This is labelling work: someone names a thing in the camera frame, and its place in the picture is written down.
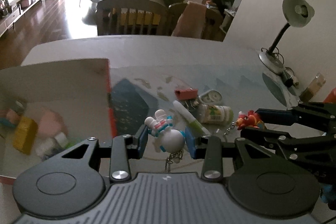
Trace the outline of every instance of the red binder clip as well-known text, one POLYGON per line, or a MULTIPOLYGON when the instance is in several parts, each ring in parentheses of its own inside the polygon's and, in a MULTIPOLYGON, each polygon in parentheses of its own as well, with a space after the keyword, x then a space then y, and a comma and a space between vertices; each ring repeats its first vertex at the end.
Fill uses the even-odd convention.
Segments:
POLYGON ((198 96, 198 89, 175 90, 176 98, 180 101, 196 99, 198 96))

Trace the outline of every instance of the pink towel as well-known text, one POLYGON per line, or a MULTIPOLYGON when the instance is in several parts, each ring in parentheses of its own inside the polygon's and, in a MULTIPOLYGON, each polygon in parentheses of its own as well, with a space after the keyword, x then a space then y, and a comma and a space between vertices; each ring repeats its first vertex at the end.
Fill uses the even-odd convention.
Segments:
POLYGON ((178 19, 172 37, 202 38, 206 10, 205 5, 189 1, 178 19))

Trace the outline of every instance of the red toy figure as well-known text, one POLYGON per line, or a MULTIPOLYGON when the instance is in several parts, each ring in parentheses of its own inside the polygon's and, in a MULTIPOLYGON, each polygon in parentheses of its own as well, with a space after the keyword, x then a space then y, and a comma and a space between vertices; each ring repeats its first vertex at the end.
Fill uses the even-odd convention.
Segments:
POLYGON ((247 115, 244 114, 243 112, 239 112, 236 125, 238 126, 238 130, 242 130, 243 128, 246 127, 265 129, 264 122, 260 119, 259 114, 254 113, 253 110, 247 112, 247 115))

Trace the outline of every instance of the chair backrest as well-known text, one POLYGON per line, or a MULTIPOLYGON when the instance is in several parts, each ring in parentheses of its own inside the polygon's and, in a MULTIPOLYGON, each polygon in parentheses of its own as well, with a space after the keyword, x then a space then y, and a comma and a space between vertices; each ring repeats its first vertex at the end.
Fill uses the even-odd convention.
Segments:
POLYGON ((166 33, 168 8, 151 0, 100 0, 98 35, 166 33))
MULTIPOLYGON (((175 3, 169 6, 169 16, 167 20, 166 34, 171 35, 177 25, 177 21, 187 7, 187 3, 175 3)), ((220 25, 223 23, 222 15, 211 9, 205 13, 205 26, 202 32, 202 39, 215 40, 217 32, 220 31, 220 25)))

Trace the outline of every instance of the toy keychain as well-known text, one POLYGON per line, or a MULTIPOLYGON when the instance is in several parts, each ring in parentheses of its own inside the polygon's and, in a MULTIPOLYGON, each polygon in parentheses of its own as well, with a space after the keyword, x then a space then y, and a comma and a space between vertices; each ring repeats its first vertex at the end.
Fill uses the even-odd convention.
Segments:
POLYGON ((183 148, 185 144, 185 134, 182 131, 172 129, 173 118, 167 116, 166 112, 159 109, 155 112, 155 118, 147 117, 145 125, 151 130, 153 137, 159 138, 160 149, 168 152, 170 155, 166 159, 165 170, 170 172, 170 165, 179 163, 183 157, 183 148))
POLYGON ((247 112, 247 115, 243 112, 239 112, 238 119, 231 124, 231 126, 226 130, 224 136, 227 135, 232 129, 238 127, 238 130, 242 130, 246 127, 255 127, 260 129, 266 129, 264 122, 261 120, 258 113, 253 110, 247 112))

